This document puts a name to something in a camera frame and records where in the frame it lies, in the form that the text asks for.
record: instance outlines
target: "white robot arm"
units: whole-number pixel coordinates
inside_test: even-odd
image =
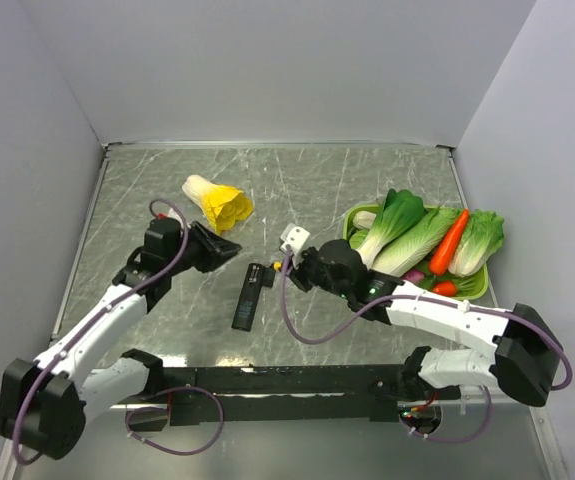
[[[173,276],[192,267],[213,271],[240,250],[198,222],[183,231],[174,218],[152,220],[143,246],[129,256],[89,314],[33,362],[16,359],[7,367],[0,391],[0,435],[13,438],[16,449],[20,443],[58,459],[74,447],[85,424],[112,405],[156,393],[162,361],[146,352],[130,350],[111,367],[93,369],[171,289]]]
[[[309,246],[310,239],[307,230],[293,224],[281,235],[286,254],[283,277],[289,270],[298,288],[322,288],[346,299],[349,308],[367,320],[424,330],[467,347],[424,347],[418,376],[431,387],[498,386],[518,402],[543,406],[550,390],[571,381],[571,366],[560,343],[533,308],[485,308],[436,295],[367,270],[346,240],[332,240],[317,250]],[[561,360],[567,378],[552,386]]]

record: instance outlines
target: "gray wall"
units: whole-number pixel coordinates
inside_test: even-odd
[[[534,0],[21,0],[103,142],[456,145]]]
[[[47,343],[100,154],[23,7],[0,0],[0,379]]]
[[[536,3],[456,162],[471,203],[507,218],[500,300],[536,307],[575,365],[575,3]],[[575,479],[575,380],[549,405]]]

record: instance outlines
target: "carrot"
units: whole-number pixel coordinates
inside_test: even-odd
[[[469,210],[464,209],[438,245],[438,250],[429,261],[429,271],[434,275],[443,275],[447,271],[468,220]]]
[[[452,281],[440,282],[434,285],[431,291],[443,297],[455,297],[456,293],[458,293],[458,287]]]

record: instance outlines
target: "bok choy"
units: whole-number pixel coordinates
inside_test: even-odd
[[[467,277],[480,270],[503,244],[504,221],[496,212],[476,210],[472,213],[449,264],[449,272],[457,277]]]
[[[389,190],[365,241],[356,249],[365,266],[371,268],[385,245],[416,225],[424,214],[422,198],[409,190]]]
[[[360,247],[363,242],[365,241],[365,237],[367,236],[367,230],[358,230],[349,238],[349,246],[356,250]]]
[[[360,212],[356,212],[352,223],[354,224],[354,228],[357,228],[358,230],[369,230],[374,225],[375,218],[375,213],[362,210]]]
[[[431,210],[418,224],[385,247],[376,257],[372,269],[387,275],[403,276],[440,243],[459,214],[459,209],[450,207]]]

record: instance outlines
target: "marble surface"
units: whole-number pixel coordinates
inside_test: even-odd
[[[142,243],[151,198],[167,197],[190,221],[201,220],[200,209],[181,190],[187,176],[198,173],[243,189],[255,211],[223,235],[243,251],[211,274],[192,270],[177,276],[172,290],[119,340],[103,365],[134,347],[160,356],[167,366],[400,363],[417,346],[455,348],[418,330],[368,321],[356,322],[326,344],[302,345],[283,324],[277,283],[273,290],[263,289],[250,333],[230,328],[247,265],[281,258],[279,236],[288,223],[311,231],[313,244],[320,246],[342,236],[347,210],[382,198],[391,187],[407,188],[426,204],[461,206],[448,151],[415,146],[186,148],[119,149],[108,155],[61,334],[96,304]],[[491,305],[491,299],[479,303]],[[351,313],[339,298],[323,291],[305,294],[293,286],[288,305],[300,332],[309,337],[327,333]]]

